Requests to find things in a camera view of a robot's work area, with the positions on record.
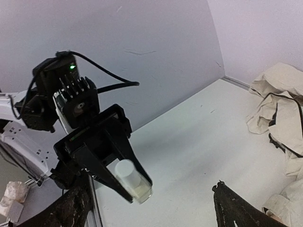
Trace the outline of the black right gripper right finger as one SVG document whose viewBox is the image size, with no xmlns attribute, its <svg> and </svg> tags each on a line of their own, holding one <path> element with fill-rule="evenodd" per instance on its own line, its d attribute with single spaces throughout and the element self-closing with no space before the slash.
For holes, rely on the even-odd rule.
<svg viewBox="0 0 303 227">
<path fill-rule="evenodd" d="M 246 202 L 223 181 L 212 187 L 214 208 L 219 227 L 283 227 Z"/>
</svg>

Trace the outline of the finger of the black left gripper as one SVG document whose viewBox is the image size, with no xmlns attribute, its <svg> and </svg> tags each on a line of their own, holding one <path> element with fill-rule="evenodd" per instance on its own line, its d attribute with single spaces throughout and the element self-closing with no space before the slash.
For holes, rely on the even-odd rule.
<svg viewBox="0 0 303 227">
<path fill-rule="evenodd" d="M 137 159 L 125 130 L 120 128 L 106 128 L 104 129 L 104 134 L 109 140 L 112 153 L 116 156 L 116 158 L 119 160 L 129 159 L 132 161 L 136 170 L 151 186 L 153 186 L 152 179 Z"/>
<path fill-rule="evenodd" d="M 120 182 L 109 171 L 102 160 L 91 151 L 88 146 L 82 145 L 71 153 L 72 159 L 87 172 L 93 179 L 99 183 L 111 188 L 129 203 L 133 202 L 133 197 L 120 184 Z"/>
</svg>

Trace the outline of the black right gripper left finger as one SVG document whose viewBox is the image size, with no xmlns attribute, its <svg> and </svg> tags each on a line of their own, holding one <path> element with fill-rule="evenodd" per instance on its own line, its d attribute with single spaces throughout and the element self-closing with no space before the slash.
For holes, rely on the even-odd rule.
<svg viewBox="0 0 303 227">
<path fill-rule="evenodd" d="M 87 177 L 62 193 L 53 180 L 31 187 L 17 227 L 83 227 L 92 210 L 92 198 Z"/>
</svg>

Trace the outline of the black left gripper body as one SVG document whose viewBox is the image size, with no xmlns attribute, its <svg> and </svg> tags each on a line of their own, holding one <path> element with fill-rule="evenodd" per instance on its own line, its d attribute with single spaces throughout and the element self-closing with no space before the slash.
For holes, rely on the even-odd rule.
<svg viewBox="0 0 303 227">
<path fill-rule="evenodd" d="M 54 150 L 72 170 L 101 170 L 116 159 L 133 159 L 131 133 L 124 109 L 114 104 L 57 142 Z"/>
</svg>

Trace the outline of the white nail polish bottle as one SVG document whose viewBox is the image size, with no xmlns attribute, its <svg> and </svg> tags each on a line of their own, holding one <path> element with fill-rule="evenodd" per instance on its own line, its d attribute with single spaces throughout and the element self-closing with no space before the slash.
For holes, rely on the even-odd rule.
<svg viewBox="0 0 303 227">
<path fill-rule="evenodd" d="M 143 204 L 152 196 L 152 185 L 138 172 L 129 159 L 119 161 L 115 166 L 115 174 L 120 184 L 139 204 Z"/>
</svg>

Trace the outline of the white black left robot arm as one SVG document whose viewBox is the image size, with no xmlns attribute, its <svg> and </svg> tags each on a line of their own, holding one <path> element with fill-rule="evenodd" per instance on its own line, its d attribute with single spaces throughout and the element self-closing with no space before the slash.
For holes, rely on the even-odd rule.
<svg viewBox="0 0 303 227">
<path fill-rule="evenodd" d="M 35 177 L 47 176 L 64 190 L 76 186 L 85 178 L 116 191 L 128 202 L 144 203 L 152 195 L 152 180 L 138 161 L 130 145 L 132 128 L 121 106 L 114 104 L 98 111 L 98 96 L 94 89 L 65 98 L 65 90 L 53 94 L 53 110 L 35 96 L 31 111 L 19 121 L 14 118 L 11 94 L 2 94 L 0 107 L 6 122 L 0 134 L 2 142 L 21 155 L 25 164 L 33 164 Z M 52 148 L 43 148 L 28 130 L 54 132 L 60 121 L 66 136 Z"/>
</svg>

